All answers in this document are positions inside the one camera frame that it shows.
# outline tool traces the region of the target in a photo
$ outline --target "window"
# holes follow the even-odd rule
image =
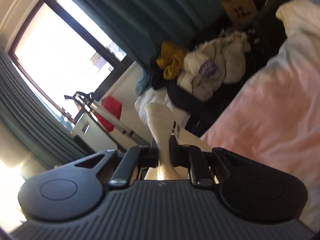
[[[68,129],[82,113],[64,95],[94,91],[99,100],[133,62],[72,0],[40,0],[9,55]]]

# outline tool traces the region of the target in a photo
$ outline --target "curtain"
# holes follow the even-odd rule
[[[73,0],[141,66],[163,40],[187,47],[223,12],[222,0]]]
[[[0,118],[47,170],[88,155],[32,92],[2,49]]]

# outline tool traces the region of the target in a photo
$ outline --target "round pad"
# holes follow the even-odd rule
[[[90,212],[102,197],[95,170],[67,164],[27,180],[18,200],[27,216],[65,222]]]
[[[49,200],[71,198],[78,190],[77,184],[67,179],[53,179],[40,187],[40,194]]]
[[[267,166],[236,168],[222,183],[225,205],[242,217],[261,222],[298,218],[308,193],[297,178]]]

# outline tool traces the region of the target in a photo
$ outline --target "pink bedsheet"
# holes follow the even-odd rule
[[[320,38],[287,39],[202,140],[298,177],[309,192],[301,219],[320,230]]]

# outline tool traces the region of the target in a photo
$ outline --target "blue cloth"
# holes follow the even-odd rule
[[[136,86],[136,94],[137,97],[142,95],[144,91],[149,89],[151,87],[149,77],[147,73],[142,69],[142,76],[141,78],[137,81],[137,86]]]

